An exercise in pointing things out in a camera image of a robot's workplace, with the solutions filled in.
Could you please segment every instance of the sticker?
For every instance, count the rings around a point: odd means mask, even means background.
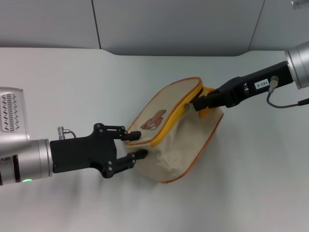
[[[269,82],[268,82],[268,79],[265,79],[263,81],[256,82],[254,85],[256,89],[259,89],[259,88],[269,86]]]

